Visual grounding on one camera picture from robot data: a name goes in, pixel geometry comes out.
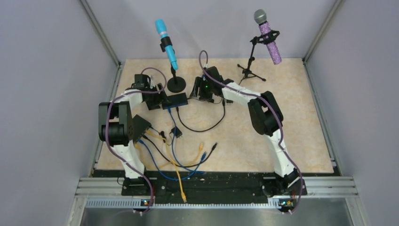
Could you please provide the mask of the small black ribbed network switch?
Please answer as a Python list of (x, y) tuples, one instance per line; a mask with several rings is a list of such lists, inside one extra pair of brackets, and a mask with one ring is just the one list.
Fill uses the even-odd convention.
[(162, 102), (162, 109), (167, 110), (169, 108), (175, 108), (188, 105), (188, 98), (186, 93), (174, 94), (171, 96), (166, 96)]

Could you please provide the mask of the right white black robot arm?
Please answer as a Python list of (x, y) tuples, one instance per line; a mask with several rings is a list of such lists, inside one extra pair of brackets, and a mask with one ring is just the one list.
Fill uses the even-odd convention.
[(204, 67), (202, 71), (210, 83), (207, 91), (248, 108), (254, 130), (264, 137), (271, 152), (277, 190), (282, 194), (288, 194), (295, 186), (303, 189), (302, 173), (287, 153), (283, 115), (274, 95), (269, 91), (251, 91), (231, 79), (224, 80), (215, 66)]

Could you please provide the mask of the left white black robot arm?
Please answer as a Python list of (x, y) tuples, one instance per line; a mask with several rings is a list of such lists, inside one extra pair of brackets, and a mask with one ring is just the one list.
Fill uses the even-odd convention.
[(112, 102), (101, 102), (98, 107), (98, 134), (110, 152), (116, 156), (125, 171), (125, 178), (135, 179), (133, 189), (139, 194), (150, 191), (151, 182), (142, 177), (145, 166), (140, 161), (135, 144), (150, 127), (150, 123), (131, 110), (145, 103), (148, 110), (159, 109), (167, 102), (161, 83), (155, 84), (153, 77), (135, 74), (134, 82)]

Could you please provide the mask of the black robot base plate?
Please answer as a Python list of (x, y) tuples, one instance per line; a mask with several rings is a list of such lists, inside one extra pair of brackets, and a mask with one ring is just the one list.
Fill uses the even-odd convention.
[(182, 204), (182, 184), (188, 204), (266, 204), (278, 196), (283, 196), (286, 202), (308, 193), (305, 183), (303, 189), (299, 186), (284, 189), (275, 173), (206, 172), (190, 176), (181, 172), (181, 183), (173, 180), (177, 175), (171, 171), (145, 171), (144, 175), (150, 185), (142, 177), (119, 181), (123, 186), (121, 194), (149, 195), (152, 189), (156, 204)]

